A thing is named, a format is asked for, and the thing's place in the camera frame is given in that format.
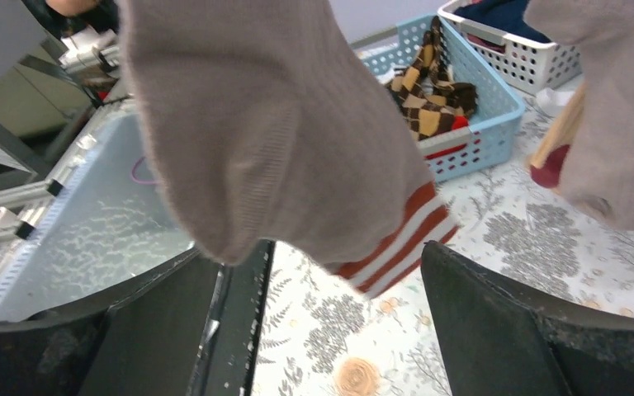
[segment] white floral surface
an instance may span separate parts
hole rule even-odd
[[[634,233],[616,232],[536,186],[523,159],[551,121],[531,97],[511,161],[447,181],[441,192],[462,230],[452,247],[483,266],[563,299],[634,317]],[[438,342],[414,273],[381,298],[365,301],[280,244],[274,258],[253,394],[450,395]],[[340,370],[346,360],[372,370]]]

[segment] laundry basket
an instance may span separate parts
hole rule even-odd
[[[388,73],[393,66],[412,62],[432,18],[427,15],[399,24],[352,43],[352,47],[373,46],[396,36],[397,46],[387,46],[379,54],[362,58],[371,73]],[[518,95],[446,21],[442,21],[442,34],[443,62],[452,66],[456,81],[475,84],[478,106],[466,128],[418,142],[437,182],[507,162],[525,109]]]
[[[580,53],[574,46],[539,43],[454,14],[473,2],[476,0],[451,0],[438,9],[438,15],[466,38],[472,35],[494,45],[470,43],[512,87],[535,94],[545,87],[559,87],[582,72]]]

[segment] brown and yellow checkered fabric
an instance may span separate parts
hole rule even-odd
[[[456,116],[469,117],[476,109],[475,86],[452,81],[441,67],[442,52],[441,21],[435,16],[414,62],[387,84],[416,141],[449,132]],[[430,95],[422,87],[427,76],[433,85]]]

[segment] red and white stripe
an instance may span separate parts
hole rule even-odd
[[[433,183],[421,186],[408,199],[400,227],[359,262],[341,265],[334,272],[369,298],[377,297],[421,264],[427,241],[448,242],[457,231]]]

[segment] table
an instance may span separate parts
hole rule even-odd
[[[607,229],[530,180],[523,160],[551,118],[523,99],[513,158],[440,187],[462,225],[451,246],[539,290],[634,317],[634,233]],[[279,243],[270,282],[254,395],[338,395],[347,378],[358,396],[373,384],[380,396],[451,394],[418,272],[366,301]]]

